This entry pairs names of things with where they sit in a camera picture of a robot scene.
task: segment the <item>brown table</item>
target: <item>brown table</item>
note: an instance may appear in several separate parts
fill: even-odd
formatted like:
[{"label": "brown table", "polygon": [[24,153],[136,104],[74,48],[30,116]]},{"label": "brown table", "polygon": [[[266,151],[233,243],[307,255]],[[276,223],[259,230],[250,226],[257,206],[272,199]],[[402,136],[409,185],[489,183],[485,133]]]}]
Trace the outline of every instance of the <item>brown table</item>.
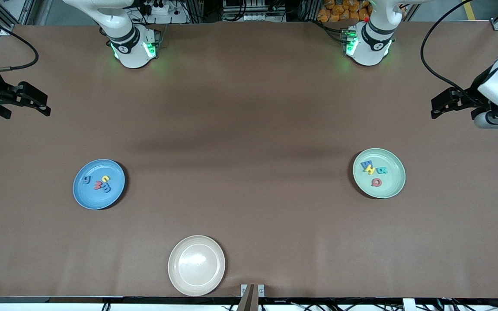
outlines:
[{"label": "brown table", "polygon": [[[40,52],[5,73],[49,96],[44,117],[0,118],[0,295],[179,296],[168,256],[215,238],[227,256],[211,296],[498,297],[498,130],[469,112],[430,119],[448,85],[421,65],[431,23],[403,23],[361,67],[312,24],[173,25],[160,58],[122,67],[96,27],[20,27]],[[498,56],[489,22],[444,23],[426,57],[466,87]],[[0,65],[31,59],[12,38]],[[407,170],[387,200],[354,188],[358,152]],[[98,158],[126,195],[91,211],[71,193]]]}]

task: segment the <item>yellow tape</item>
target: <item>yellow tape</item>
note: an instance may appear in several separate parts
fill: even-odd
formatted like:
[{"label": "yellow tape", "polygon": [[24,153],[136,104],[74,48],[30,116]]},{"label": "yellow tape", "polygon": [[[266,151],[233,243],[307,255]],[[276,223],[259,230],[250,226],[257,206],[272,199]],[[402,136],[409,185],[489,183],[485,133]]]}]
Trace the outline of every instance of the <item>yellow tape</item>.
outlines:
[{"label": "yellow tape", "polygon": [[474,11],[472,11],[472,6],[470,5],[470,2],[464,4],[464,10],[466,11],[466,16],[468,17],[468,20],[476,20],[476,16],[474,16]]}]

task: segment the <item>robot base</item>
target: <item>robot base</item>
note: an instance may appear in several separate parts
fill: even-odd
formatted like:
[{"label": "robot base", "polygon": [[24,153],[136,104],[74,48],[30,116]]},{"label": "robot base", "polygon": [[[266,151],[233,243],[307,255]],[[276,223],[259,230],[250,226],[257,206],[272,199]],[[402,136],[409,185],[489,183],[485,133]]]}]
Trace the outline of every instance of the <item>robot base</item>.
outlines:
[{"label": "robot base", "polygon": [[132,48],[130,53],[123,54],[114,47],[115,57],[128,68],[140,68],[151,59],[156,58],[160,47],[160,32],[148,29],[143,25],[136,25],[140,31],[140,41]]},{"label": "robot base", "polygon": [[362,27],[364,27],[365,22],[358,22],[354,26],[350,26],[348,30],[354,31],[356,37],[353,43],[346,45],[345,54],[348,57],[351,57],[357,63],[360,63],[364,66],[373,66],[377,65],[383,57],[389,53],[389,46],[391,45],[391,41],[386,44],[383,48],[378,51],[373,51],[372,48],[361,38],[362,36]]}]

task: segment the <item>white plate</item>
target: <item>white plate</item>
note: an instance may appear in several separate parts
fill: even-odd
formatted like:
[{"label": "white plate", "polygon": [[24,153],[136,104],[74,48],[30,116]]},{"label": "white plate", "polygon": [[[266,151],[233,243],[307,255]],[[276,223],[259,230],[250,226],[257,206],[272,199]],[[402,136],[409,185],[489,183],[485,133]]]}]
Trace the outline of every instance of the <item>white plate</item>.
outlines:
[{"label": "white plate", "polygon": [[168,277],[180,293],[207,295],[222,281],[224,252],[215,240],[194,235],[181,240],[168,258]]}]

